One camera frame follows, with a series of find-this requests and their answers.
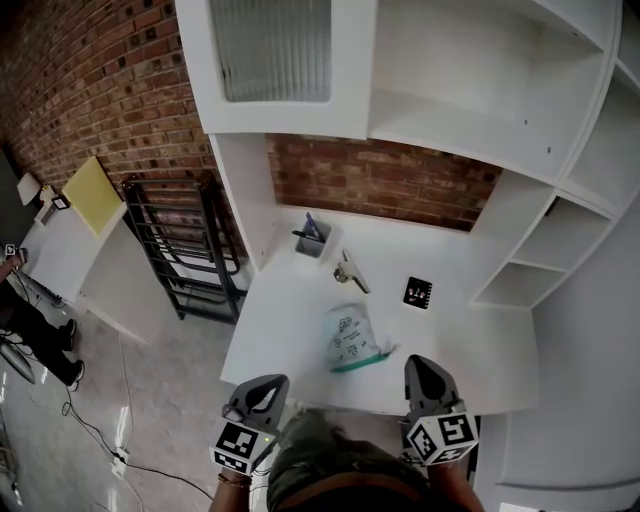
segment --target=person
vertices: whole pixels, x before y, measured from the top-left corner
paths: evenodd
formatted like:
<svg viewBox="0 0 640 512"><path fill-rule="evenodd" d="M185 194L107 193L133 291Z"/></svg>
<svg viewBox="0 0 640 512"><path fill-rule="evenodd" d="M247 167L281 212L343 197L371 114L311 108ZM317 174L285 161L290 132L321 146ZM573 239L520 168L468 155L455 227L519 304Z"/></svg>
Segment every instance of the person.
<svg viewBox="0 0 640 512"><path fill-rule="evenodd" d="M84 363L72 363L63 351L73 350L75 320L55 328L35 307L22 299L7 281L9 274L22 266L19 256L11 256L0 266L0 329L18 334L33 355L71 391L78 389L84 376Z"/></svg>
<svg viewBox="0 0 640 512"><path fill-rule="evenodd" d="M462 471L412 466L367 441L353 441L318 411L290 421L267 486L269 512L352 510L483 512ZM209 512L247 512L251 478L223 468Z"/></svg>

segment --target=power strip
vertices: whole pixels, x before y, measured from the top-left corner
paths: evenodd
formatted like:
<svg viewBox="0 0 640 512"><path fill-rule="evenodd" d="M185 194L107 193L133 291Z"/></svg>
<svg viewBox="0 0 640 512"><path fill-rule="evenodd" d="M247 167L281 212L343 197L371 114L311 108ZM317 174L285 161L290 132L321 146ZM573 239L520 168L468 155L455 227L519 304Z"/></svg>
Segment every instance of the power strip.
<svg viewBox="0 0 640 512"><path fill-rule="evenodd" d="M118 459L118 457L114 457L113 464L111 464L111 472L118 478L122 479L124 477L124 472L127 469L125 463L129 462L129 454L122 448L116 448L116 453L124 459L124 462Z"/></svg>

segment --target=yellow board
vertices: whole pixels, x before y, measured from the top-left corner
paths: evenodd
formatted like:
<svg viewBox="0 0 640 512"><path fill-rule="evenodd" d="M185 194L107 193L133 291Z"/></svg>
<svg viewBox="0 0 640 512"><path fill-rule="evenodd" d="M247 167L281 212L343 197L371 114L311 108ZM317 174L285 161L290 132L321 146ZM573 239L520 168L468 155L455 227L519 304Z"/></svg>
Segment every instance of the yellow board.
<svg viewBox="0 0 640 512"><path fill-rule="evenodd" d="M62 193L96 238L122 204L95 156L78 169L62 189Z"/></svg>

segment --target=plastic bag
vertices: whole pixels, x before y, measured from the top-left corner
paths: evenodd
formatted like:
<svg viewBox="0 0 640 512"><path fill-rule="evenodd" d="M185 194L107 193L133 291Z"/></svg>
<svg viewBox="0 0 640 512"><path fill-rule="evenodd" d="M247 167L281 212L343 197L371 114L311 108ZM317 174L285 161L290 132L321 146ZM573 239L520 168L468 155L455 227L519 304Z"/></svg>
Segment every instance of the plastic bag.
<svg viewBox="0 0 640 512"><path fill-rule="evenodd" d="M328 342L326 362L332 372L348 372L384 361L391 353L377 345L364 304L346 304L328 311L323 329Z"/></svg>

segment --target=frosted glass panel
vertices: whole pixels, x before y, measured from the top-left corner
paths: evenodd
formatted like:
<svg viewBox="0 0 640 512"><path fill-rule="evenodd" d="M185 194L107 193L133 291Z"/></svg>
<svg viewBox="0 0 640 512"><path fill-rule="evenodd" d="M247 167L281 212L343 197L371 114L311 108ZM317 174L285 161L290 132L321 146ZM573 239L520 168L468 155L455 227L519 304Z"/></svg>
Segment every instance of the frosted glass panel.
<svg viewBox="0 0 640 512"><path fill-rule="evenodd" d="M211 0L228 101L328 101L331 0Z"/></svg>

